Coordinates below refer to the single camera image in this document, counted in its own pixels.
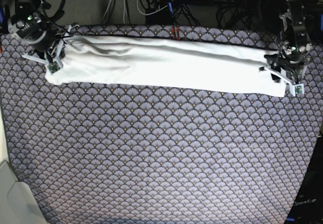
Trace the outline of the white printed T-shirt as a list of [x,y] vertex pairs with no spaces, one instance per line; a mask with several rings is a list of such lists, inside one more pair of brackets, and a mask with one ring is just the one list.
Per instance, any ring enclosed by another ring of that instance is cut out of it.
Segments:
[[266,53],[207,42],[75,36],[66,41],[63,68],[45,77],[54,85],[127,84],[283,97],[286,83],[260,71]]

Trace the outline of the red table clamp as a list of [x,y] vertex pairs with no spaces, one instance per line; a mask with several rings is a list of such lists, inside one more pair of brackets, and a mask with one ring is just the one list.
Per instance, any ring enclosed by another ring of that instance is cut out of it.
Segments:
[[180,29],[178,26],[173,26],[171,28],[171,35],[173,37],[174,40],[180,40],[181,36],[180,36]]

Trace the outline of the patterned grey tablecloth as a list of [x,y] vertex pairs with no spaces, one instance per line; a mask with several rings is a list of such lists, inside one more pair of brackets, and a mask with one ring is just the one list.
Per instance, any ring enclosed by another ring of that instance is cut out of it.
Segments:
[[1,37],[9,161],[49,223],[322,223],[322,45],[305,95],[55,86]]

